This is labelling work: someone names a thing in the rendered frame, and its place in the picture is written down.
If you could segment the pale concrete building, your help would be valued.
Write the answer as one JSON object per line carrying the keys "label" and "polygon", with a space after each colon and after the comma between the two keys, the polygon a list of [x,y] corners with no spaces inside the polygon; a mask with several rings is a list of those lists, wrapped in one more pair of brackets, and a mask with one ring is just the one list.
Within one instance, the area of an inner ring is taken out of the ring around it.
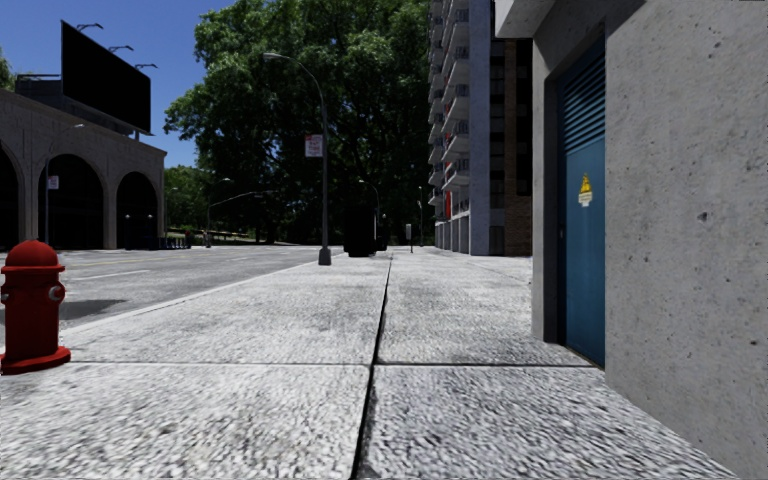
{"label": "pale concrete building", "polygon": [[532,332],[768,478],[768,0],[496,0],[532,44]]}

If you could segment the dark box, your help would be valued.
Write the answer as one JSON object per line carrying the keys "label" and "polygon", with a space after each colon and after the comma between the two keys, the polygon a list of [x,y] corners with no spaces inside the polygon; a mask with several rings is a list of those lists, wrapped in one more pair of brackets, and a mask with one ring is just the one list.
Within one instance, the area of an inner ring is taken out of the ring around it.
{"label": "dark box", "polygon": [[376,217],[370,206],[350,207],[344,217],[344,251],[350,257],[367,257],[376,252]]}

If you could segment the red fire hydrant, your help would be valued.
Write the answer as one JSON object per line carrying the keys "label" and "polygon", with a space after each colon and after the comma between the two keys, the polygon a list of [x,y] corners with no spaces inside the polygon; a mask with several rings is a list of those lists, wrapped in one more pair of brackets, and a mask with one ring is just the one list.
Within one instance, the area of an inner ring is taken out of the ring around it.
{"label": "red fire hydrant", "polygon": [[23,241],[8,253],[0,268],[5,278],[0,286],[5,306],[3,375],[52,368],[71,359],[70,350],[59,344],[59,306],[66,293],[59,274],[64,270],[56,251],[38,240]]}

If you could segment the pale balconied apartment building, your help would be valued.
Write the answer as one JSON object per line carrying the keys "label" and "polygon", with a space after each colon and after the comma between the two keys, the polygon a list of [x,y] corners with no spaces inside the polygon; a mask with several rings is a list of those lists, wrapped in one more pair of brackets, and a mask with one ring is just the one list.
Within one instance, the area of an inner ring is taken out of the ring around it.
{"label": "pale balconied apartment building", "polygon": [[520,0],[430,0],[429,203],[438,248],[532,253],[533,41],[502,30]]}

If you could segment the trees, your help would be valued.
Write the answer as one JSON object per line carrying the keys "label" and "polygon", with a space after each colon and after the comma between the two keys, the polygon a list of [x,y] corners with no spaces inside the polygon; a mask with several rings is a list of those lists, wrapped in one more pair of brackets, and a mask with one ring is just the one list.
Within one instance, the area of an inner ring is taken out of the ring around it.
{"label": "trees", "polygon": [[164,129],[193,140],[194,167],[166,173],[170,219],[246,230],[268,241],[322,237],[322,121],[328,121],[329,240],[345,212],[372,207],[377,187],[386,240],[419,222],[429,133],[429,0],[235,0],[201,16],[194,55],[201,82],[173,101]]}

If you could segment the pale stone arched building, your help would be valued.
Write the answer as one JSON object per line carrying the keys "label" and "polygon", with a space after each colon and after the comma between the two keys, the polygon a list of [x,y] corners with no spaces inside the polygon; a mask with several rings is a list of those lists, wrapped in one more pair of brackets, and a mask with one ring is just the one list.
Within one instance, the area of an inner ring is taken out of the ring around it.
{"label": "pale stone arched building", "polygon": [[57,250],[146,249],[165,227],[166,153],[151,133],[151,80],[80,29],[61,25],[60,75],[0,89],[0,251],[38,239]]}

